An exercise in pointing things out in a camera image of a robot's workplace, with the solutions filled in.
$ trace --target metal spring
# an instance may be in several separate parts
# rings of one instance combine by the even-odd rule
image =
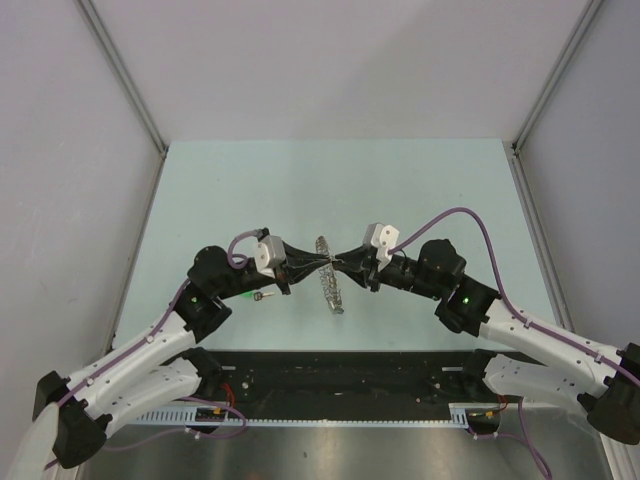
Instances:
[[[323,236],[318,237],[316,240],[316,252],[327,257],[331,257],[331,251],[329,250],[329,244],[327,239]],[[342,308],[342,296],[340,295],[340,289],[338,289],[338,279],[336,278],[336,272],[333,269],[333,265],[330,263],[318,270],[320,272],[320,283],[322,284],[322,293],[329,305],[331,313],[334,315],[341,315],[344,313]]]

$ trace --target table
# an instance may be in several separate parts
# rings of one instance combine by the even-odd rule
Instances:
[[[554,321],[498,139],[173,143],[114,346],[163,313],[205,246],[227,248],[238,233],[267,226],[308,251],[324,235],[338,253],[358,246],[369,223],[390,223],[404,239],[460,205],[486,222],[510,298]],[[407,248],[407,255],[417,258],[428,238],[449,238],[467,259],[467,273],[495,285],[471,218],[449,217]],[[250,243],[238,251],[250,253]],[[344,315],[331,314],[314,275],[294,285],[290,296],[229,299],[234,314],[202,345],[226,350],[504,348],[451,333],[435,317],[437,304],[429,299],[388,287],[373,294],[340,274],[338,281]]]

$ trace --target purple cable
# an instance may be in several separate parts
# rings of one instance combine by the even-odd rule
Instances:
[[[233,240],[231,240],[231,243],[229,244],[229,249],[227,250],[227,261],[229,262],[229,265],[231,265],[232,268],[235,268],[236,270],[240,270],[244,268],[247,262],[249,261],[249,258],[247,258],[246,255],[242,255],[241,253],[233,253],[233,249],[236,248],[236,245],[238,245],[238,243],[240,243],[245,238],[257,237],[258,235],[260,235],[260,230],[249,230],[241,233],[240,235],[235,236]],[[236,263],[233,261],[234,258],[239,258],[240,261]]]
[[[200,398],[195,398],[195,397],[184,397],[184,398],[181,398],[181,400],[186,400],[186,401],[190,401],[190,402],[197,402],[197,403],[204,403],[205,405],[211,405],[212,407],[221,408],[223,410],[227,410],[228,412],[233,413],[236,417],[238,417],[240,420],[242,420],[242,425],[237,430],[235,430],[233,432],[230,432],[230,433],[214,435],[214,434],[211,434],[211,433],[195,432],[196,434],[199,434],[202,437],[214,438],[214,439],[215,438],[217,438],[217,439],[233,438],[233,437],[236,437],[236,436],[240,435],[247,428],[247,418],[239,410],[236,410],[233,407],[230,407],[230,406],[227,406],[227,405],[224,405],[224,404],[221,404],[221,403],[210,402],[208,400],[202,400]],[[107,452],[127,452],[129,450],[133,450],[134,448],[138,448],[138,447],[141,447],[143,445],[146,445],[147,443],[153,442],[154,440],[157,440],[160,437],[164,437],[165,435],[172,435],[174,433],[180,433],[180,432],[185,432],[185,429],[184,428],[172,428],[170,430],[163,430],[162,432],[156,433],[155,435],[151,435],[150,437],[145,438],[144,440],[140,440],[139,442],[132,443],[131,445],[126,445],[124,447],[108,447],[108,446],[104,446],[104,447],[102,447],[102,449],[107,451]]]
[[[524,431],[524,428],[525,428],[524,417],[520,417],[520,423],[522,424],[523,431]],[[533,456],[533,459],[536,462],[536,466],[538,467],[538,470],[540,470],[540,473],[545,478],[545,480],[553,479],[553,474],[551,473],[551,468],[549,467],[549,464],[547,463],[547,461],[544,459],[542,454],[538,450],[536,450],[536,448],[533,445],[531,445],[531,443],[527,442],[526,439],[523,439],[511,433],[498,433],[496,435],[489,433],[486,435],[478,435],[476,432],[473,431],[473,428],[471,428],[471,426],[469,426],[467,431],[471,435],[473,435],[474,440],[496,440],[498,438],[504,438],[508,440],[515,440],[516,442],[521,443],[525,447],[529,448],[529,451],[531,452],[531,455]]]
[[[504,285],[502,284],[502,277],[500,277],[500,272],[498,271],[498,262],[496,260],[496,255],[495,252],[493,250],[493,245],[491,244],[491,239],[489,238],[489,232],[487,231],[487,227],[485,226],[484,222],[482,221],[482,219],[478,216],[478,214],[476,212],[474,212],[473,210],[466,208],[466,207],[455,207],[455,208],[450,208],[449,210],[442,212],[440,215],[438,215],[437,217],[435,217],[433,220],[431,220],[429,223],[427,223],[426,225],[424,225],[422,228],[420,228],[416,233],[414,233],[413,235],[411,235],[409,238],[407,238],[404,242],[402,242],[400,245],[398,245],[395,248],[392,248],[389,250],[389,254],[393,255],[394,253],[399,252],[400,250],[403,250],[405,247],[407,247],[408,245],[410,245],[411,243],[415,242],[420,236],[422,236],[427,230],[429,230],[431,227],[433,227],[436,223],[440,222],[441,220],[447,218],[449,215],[453,215],[454,213],[466,213],[467,215],[470,215],[478,224],[478,226],[480,227],[480,230],[482,231],[482,236],[484,237],[484,241],[487,244],[487,250],[489,251],[489,259],[491,260],[491,268],[493,270],[493,275],[496,279],[496,284],[498,285],[498,291],[500,292],[500,295],[502,296],[502,300],[504,301],[504,304],[507,306],[507,309],[509,310],[509,312],[511,312],[511,314],[517,318],[518,320],[520,320],[522,323],[526,324],[527,323],[527,319],[513,306],[513,304],[511,303],[511,301],[509,300],[509,298],[507,297],[507,294],[504,290]],[[558,332],[554,332],[553,330],[546,328],[542,325],[539,325],[535,322],[530,322],[529,323],[529,327],[533,328],[534,330],[537,330],[541,333],[544,333],[545,335],[555,338],[556,340],[559,340],[567,345],[570,345],[578,350],[580,350],[583,353],[586,353],[587,355],[589,355],[590,357],[593,357],[594,359],[600,357],[600,361],[602,363],[604,363],[605,365],[607,365],[608,367],[613,368],[616,372],[620,373],[621,375],[624,375],[625,377],[627,377],[629,380],[631,380],[631,382],[633,382],[634,385],[636,385],[638,388],[640,388],[640,379],[636,378],[629,370],[627,370],[624,367],[621,367],[620,365],[618,365],[617,363],[615,363],[613,360],[605,357],[605,356],[600,356],[600,354],[598,352],[596,352],[595,350],[582,345],[581,343],[576,342],[575,340],[571,339],[571,338],[567,338],[564,335],[558,333]]]
[[[188,279],[185,280],[182,283],[182,285],[180,285],[180,288],[178,289],[178,291],[176,292],[175,296],[173,297],[173,300],[171,300],[171,303],[169,303],[169,308],[167,308],[167,311],[164,312],[164,315],[162,316],[160,321],[157,323],[157,325],[155,327],[153,327],[151,332],[149,332],[149,336],[153,337],[156,333],[158,333],[160,331],[160,329],[164,326],[164,324],[167,323],[169,315],[171,315],[171,312],[173,312],[173,309],[175,308],[176,303],[178,303],[178,299],[180,298],[180,295],[182,294],[184,289],[187,288],[187,285],[189,285],[189,280]],[[140,341],[136,342],[134,345],[132,345],[127,350],[122,352],[120,355],[115,357],[113,360],[105,363],[102,367],[97,369],[95,372],[93,372],[91,375],[89,375],[87,378],[83,379],[75,387],[73,387],[71,390],[69,390],[69,393],[67,393],[64,397],[62,397],[60,399],[60,401],[58,402],[58,407],[62,407],[65,403],[67,403],[69,401],[70,398],[75,396],[80,390],[82,390],[84,387],[86,387],[87,386],[87,381],[89,379],[94,380],[94,379],[98,378],[104,372],[106,372],[111,367],[113,367],[113,366],[117,365],[118,363],[120,363],[122,360],[124,360],[125,358],[127,358],[128,356],[133,354],[136,350],[138,350],[140,347],[142,347],[146,343],[147,343],[146,337],[142,338],[142,339],[140,339]]]
[[[529,448],[529,451],[531,452],[531,456],[535,460],[536,465],[538,466],[538,470],[540,470],[540,473],[542,473],[542,475],[545,475],[544,469],[546,469],[546,471],[549,473],[548,478],[551,478],[551,470],[549,469],[549,465],[547,465],[547,462],[545,462],[542,459],[540,454],[538,454],[537,450],[533,447],[533,443],[531,443],[531,437],[529,437],[529,429],[527,428],[527,423],[524,420],[523,404],[524,404],[524,398],[521,398],[520,401],[518,402],[518,416],[520,417],[520,426],[522,427],[522,434],[524,435],[524,441],[527,447]]]

